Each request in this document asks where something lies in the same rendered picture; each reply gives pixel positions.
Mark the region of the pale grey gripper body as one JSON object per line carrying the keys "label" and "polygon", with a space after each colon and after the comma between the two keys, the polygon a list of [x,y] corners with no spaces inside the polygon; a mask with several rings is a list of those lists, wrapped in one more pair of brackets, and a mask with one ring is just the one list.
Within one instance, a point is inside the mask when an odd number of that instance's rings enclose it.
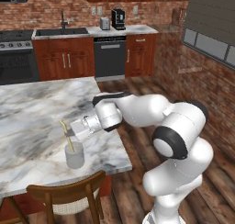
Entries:
{"label": "pale grey gripper body", "polygon": [[76,139],[82,141],[89,137],[90,128],[85,118],[79,118],[70,124]]}

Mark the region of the yellow-green straw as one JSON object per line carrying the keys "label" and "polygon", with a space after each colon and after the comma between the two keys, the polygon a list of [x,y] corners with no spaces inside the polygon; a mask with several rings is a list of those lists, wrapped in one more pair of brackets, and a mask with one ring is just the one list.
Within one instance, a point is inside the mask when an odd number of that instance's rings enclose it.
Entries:
{"label": "yellow-green straw", "polygon": [[72,153],[74,153],[74,147],[73,147],[72,141],[71,141],[70,137],[68,136],[67,126],[66,126],[66,124],[64,123],[64,121],[62,119],[60,120],[60,123],[62,124],[62,128],[63,128],[64,134],[66,136],[66,139],[68,141],[70,150],[71,150]]}

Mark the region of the clear glass cup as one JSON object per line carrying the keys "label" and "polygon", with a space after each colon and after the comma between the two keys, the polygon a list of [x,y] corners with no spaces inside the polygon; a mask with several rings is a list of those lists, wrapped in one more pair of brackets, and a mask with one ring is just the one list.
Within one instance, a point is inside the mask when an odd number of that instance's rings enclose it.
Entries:
{"label": "clear glass cup", "polygon": [[69,145],[64,148],[66,163],[71,169],[79,169],[84,165],[84,147],[81,142],[74,141],[73,148],[74,151],[71,151]]}

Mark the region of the red wooden cupboard with drawer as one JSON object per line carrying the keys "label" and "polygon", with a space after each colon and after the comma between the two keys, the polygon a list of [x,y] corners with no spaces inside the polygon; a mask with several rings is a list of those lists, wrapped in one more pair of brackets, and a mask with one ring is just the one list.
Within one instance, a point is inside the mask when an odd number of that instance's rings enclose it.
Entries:
{"label": "red wooden cupboard with drawer", "polygon": [[127,35],[125,77],[152,75],[157,34]]}

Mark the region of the brown wooden chair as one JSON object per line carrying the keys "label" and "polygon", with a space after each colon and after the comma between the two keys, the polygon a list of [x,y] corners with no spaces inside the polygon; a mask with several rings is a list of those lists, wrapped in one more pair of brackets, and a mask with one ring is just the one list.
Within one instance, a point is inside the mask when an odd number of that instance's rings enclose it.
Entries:
{"label": "brown wooden chair", "polygon": [[10,196],[0,199],[0,224],[29,224],[16,200]]}
{"label": "brown wooden chair", "polygon": [[54,215],[71,215],[90,208],[94,224],[100,224],[104,213],[99,188],[106,173],[96,172],[90,177],[70,185],[41,186],[29,185],[28,193],[45,204],[48,224],[55,224]]}

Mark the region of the red wooden base cupboards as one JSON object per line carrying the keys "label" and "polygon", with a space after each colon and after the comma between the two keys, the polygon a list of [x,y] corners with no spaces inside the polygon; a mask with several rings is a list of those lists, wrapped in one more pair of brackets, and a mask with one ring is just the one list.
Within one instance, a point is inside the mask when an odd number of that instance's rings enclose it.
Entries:
{"label": "red wooden base cupboards", "polygon": [[95,75],[94,39],[34,39],[41,81]]}

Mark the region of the dark grey dishwasher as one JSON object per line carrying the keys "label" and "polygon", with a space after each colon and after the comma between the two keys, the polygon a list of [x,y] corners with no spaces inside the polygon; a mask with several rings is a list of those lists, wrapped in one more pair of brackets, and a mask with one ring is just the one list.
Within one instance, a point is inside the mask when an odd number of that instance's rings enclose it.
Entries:
{"label": "dark grey dishwasher", "polygon": [[125,78],[125,36],[94,38],[95,79],[98,82]]}

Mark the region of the black and silver stove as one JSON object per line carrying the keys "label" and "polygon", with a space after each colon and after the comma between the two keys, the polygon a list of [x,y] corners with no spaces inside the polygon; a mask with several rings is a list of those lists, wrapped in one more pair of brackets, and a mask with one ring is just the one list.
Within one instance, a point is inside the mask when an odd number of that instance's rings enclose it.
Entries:
{"label": "black and silver stove", "polygon": [[0,30],[0,85],[39,81],[32,29]]}

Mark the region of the dark sink basin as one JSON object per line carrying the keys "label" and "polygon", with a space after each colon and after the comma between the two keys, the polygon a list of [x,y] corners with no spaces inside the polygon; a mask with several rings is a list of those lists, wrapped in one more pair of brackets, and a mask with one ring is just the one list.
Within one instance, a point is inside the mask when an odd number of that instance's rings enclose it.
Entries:
{"label": "dark sink basin", "polygon": [[38,29],[36,31],[36,37],[42,36],[59,36],[59,35],[77,35],[77,34],[89,34],[86,28],[56,28],[56,29]]}

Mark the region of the silver toaster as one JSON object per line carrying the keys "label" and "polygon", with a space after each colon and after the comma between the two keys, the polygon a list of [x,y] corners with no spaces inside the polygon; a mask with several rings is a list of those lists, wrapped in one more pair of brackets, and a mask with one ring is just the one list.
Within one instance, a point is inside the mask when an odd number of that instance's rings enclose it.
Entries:
{"label": "silver toaster", "polygon": [[109,17],[100,18],[100,28],[102,30],[110,30],[110,18]]}

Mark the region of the black tap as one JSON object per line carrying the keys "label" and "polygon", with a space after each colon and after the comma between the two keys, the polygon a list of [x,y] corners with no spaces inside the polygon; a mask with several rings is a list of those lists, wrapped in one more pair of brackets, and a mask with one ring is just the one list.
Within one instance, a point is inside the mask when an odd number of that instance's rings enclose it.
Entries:
{"label": "black tap", "polygon": [[66,26],[69,25],[69,21],[64,20],[63,10],[61,11],[61,19],[62,19],[62,21],[61,21],[62,29],[66,29]]}

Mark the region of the black coffee machine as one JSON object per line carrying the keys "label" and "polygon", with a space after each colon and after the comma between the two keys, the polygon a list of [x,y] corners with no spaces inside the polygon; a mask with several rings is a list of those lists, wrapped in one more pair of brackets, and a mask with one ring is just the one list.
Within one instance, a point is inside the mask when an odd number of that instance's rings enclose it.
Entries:
{"label": "black coffee machine", "polygon": [[112,16],[112,27],[116,30],[125,30],[125,11],[116,8],[111,10],[111,16]]}

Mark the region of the window with grey blind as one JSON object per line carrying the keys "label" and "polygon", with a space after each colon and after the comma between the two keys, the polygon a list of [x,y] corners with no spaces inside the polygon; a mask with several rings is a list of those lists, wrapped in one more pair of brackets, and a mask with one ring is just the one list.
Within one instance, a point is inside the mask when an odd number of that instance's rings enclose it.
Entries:
{"label": "window with grey blind", "polygon": [[182,42],[235,70],[235,0],[189,0]]}

